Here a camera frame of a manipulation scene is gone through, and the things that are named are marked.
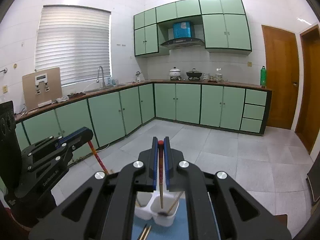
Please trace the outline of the green lower kitchen cabinets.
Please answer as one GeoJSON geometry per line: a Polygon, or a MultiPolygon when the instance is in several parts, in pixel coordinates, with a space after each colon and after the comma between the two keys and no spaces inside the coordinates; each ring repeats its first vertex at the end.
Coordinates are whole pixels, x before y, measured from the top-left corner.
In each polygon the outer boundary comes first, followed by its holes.
{"type": "Polygon", "coordinates": [[[75,98],[20,114],[21,148],[49,136],[87,127],[93,145],[103,148],[153,119],[223,131],[263,135],[272,92],[237,83],[144,81],[84,92],[75,98]]]}

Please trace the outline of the white window blind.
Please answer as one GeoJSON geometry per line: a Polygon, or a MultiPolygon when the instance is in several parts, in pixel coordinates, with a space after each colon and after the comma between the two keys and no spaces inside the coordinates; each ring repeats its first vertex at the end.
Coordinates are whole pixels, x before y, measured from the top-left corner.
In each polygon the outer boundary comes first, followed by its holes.
{"type": "Polygon", "coordinates": [[[111,77],[111,13],[75,5],[45,5],[35,47],[35,70],[60,69],[63,86],[111,77]]]}

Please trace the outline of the small white kettle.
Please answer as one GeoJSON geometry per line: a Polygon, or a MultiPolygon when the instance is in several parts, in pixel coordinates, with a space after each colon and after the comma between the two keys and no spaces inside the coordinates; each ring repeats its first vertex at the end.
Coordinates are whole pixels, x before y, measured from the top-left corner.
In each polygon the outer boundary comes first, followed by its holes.
{"type": "Polygon", "coordinates": [[[140,72],[140,71],[137,71],[137,72],[136,72],[136,81],[137,81],[137,82],[140,81],[140,75],[141,75],[141,72],[140,72]]]}

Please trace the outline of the chrome sink faucet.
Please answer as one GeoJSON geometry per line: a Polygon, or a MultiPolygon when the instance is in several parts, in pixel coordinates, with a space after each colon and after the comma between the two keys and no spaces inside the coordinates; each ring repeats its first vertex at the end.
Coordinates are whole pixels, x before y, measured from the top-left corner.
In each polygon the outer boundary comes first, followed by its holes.
{"type": "Polygon", "coordinates": [[[97,76],[96,83],[99,83],[100,80],[102,81],[102,87],[105,88],[106,83],[105,83],[105,77],[104,77],[104,69],[102,66],[98,67],[98,76],[97,76]]]}

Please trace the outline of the cardboard box water purifier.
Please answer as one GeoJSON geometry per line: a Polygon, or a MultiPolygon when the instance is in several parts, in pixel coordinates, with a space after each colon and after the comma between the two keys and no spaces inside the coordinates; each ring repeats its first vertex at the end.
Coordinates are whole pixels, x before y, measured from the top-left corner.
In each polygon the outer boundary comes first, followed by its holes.
{"type": "Polygon", "coordinates": [[[60,68],[50,68],[22,76],[23,95],[28,111],[51,104],[62,97],[60,68]]]}

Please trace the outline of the blue table mat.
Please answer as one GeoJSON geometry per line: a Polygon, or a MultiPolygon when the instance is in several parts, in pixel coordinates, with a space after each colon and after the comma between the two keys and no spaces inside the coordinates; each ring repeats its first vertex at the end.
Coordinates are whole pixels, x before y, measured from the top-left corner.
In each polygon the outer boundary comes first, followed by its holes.
{"type": "Polygon", "coordinates": [[[145,225],[151,226],[147,239],[189,239],[187,206],[185,199],[180,199],[175,219],[170,227],[157,225],[153,219],[143,220],[134,216],[131,239],[138,239],[145,225]]]}

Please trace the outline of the green kitchen cabinets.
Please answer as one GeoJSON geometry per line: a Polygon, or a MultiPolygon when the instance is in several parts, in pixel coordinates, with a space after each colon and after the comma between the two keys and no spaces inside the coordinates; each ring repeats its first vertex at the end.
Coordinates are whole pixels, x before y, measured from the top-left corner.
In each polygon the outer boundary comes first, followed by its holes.
{"type": "Polygon", "coordinates": [[[209,52],[248,55],[252,52],[248,19],[242,0],[181,0],[133,17],[136,57],[168,55],[160,44],[173,23],[190,21],[209,52]]]}
{"type": "Polygon", "coordinates": [[[144,81],[84,92],[75,98],[20,114],[21,148],[49,136],[87,127],[93,145],[103,148],[153,119],[223,131],[263,135],[272,92],[237,83],[144,81]]]}

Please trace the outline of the glass jars on counter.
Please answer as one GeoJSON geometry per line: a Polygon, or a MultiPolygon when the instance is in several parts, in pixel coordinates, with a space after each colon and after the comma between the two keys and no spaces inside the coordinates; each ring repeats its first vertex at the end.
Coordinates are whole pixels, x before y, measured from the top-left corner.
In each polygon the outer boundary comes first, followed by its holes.
{"type": "Polygon", "coordinates": [[[203,73],[203,80],[207,82],[222,82],[223,75],[221,73],[216,73],[214,75],[210,75],[209,73],[203,73]]]}

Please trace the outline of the range hood with blue film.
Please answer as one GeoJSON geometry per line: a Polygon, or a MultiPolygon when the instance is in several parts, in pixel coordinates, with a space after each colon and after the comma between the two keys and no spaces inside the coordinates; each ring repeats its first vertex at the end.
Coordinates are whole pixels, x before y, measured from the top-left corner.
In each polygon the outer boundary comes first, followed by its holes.
{"type": "Polygon", "coordinates": [[[204,40],[196,37],[193,22],[184,21],[173,23],[168,29],[168,38],[160,44],[168,49],[178,49],[184,47],[204,46],[204,40]]]}

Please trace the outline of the black chopstick with silver band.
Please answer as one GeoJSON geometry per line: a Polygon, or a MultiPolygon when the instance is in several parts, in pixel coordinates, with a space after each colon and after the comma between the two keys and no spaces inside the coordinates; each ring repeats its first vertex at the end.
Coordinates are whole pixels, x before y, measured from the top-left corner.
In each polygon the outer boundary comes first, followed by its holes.
{"type": "Polygon", "coordinates": [[[147,226],[148,226],[147,224],[144,225],[144,228],[142,229],[142,231],[141,231],[139,237],[137,238],[137,240],[143,240],[144,239],[144,235],[146,233],[147,226]]]}

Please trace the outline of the green bottle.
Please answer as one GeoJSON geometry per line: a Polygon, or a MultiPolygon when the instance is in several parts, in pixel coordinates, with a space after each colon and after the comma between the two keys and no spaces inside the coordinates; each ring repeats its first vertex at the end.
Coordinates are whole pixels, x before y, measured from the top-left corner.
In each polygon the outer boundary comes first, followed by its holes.
{"type": "Polygon", "coordinates": [[[266,87],[266,68],[262,66],[260,70],[260,85],[262,88],[266,87]]]}

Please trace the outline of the white two-compartment utensil holder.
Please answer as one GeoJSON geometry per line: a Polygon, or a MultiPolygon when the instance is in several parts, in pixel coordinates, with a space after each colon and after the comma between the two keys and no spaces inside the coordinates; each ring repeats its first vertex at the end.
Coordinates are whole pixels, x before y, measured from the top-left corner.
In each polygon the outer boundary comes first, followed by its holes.
{"type": "Polygon", "coordinates": [[[167,214],[167,211],[178,195],[179,193],[173,195],[172,193],[164,192],[163,193],[164,207],[161,208],[159,191],[138,192],[137,197],[141,204],[141,207],[139,207],[136,202],[134,214],[140,219],[143,219],[143,220],[153,219],[157,225],[160,225],[163,227],[170,227],[173,224],[173,221],[175,219],[180,200],[174,206],[174,208],[171,210],[169,214],[167,214]]]}

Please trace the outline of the black oven appliance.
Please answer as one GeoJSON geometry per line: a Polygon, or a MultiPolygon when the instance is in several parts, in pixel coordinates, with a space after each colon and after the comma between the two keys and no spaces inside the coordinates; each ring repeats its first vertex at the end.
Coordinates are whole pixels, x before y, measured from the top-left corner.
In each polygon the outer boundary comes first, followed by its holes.
{"type": "Polygon", "coordinates": [[[22,176],[22,155],[15,129],[13,102],[1,103],[1,179],[9,191],[18,188],[22,176]]]}

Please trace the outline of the brown wooden door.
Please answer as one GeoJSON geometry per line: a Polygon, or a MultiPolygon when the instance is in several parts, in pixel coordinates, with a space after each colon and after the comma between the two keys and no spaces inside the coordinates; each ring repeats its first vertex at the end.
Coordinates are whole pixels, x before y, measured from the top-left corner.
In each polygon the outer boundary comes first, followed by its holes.
{"type": "Polygon", "coordinates": [[[295,133],[310,153],[319,132],[319,25],[300,34],[303,51],[302,104],[295,133]]]}
{"type": "Polygon", "coordinates": [[[299,87],[299,57],[294,33],[262,26],[266,87],[272,90],[267,126],[291,129],[299,87]]]}

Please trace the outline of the black wok with lid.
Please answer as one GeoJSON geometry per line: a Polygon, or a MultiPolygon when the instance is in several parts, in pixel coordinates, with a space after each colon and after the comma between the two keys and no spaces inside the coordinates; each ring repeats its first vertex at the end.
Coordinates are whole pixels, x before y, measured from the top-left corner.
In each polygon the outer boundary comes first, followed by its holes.
{"type": "Polygon", "coordinates": [[[198,70],[196,70],[195,68],[193,68],[190,71],[186,72],[186,75],[188,77],[188,80],[196,80],[196,81],[200,81],[201,76],[202,76],[202,72],[199,72],[198,70]]]}

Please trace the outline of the green upper kitchen cabinets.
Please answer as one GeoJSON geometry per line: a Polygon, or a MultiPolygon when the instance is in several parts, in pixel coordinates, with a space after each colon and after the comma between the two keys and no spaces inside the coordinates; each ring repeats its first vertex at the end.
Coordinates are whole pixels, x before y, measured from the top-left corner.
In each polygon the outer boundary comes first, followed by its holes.
{"type": "Polygon", "coordinates": [[[190,21],[209,52],[248,55],[252,52],[248,19],[242,0],[181,0],[133,17],[136,57],[168,55],[160,44],[173,23],[190,21]]]}

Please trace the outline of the white cooking pot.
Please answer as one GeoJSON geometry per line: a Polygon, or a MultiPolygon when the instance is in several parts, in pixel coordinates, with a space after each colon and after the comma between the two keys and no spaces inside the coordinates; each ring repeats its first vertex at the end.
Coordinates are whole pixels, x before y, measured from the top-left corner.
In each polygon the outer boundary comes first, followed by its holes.
{"type": "Polygon", "coordinates": [[[181,80],[181,71],[174,67],[169,72],[170,80],[181,80]]]}

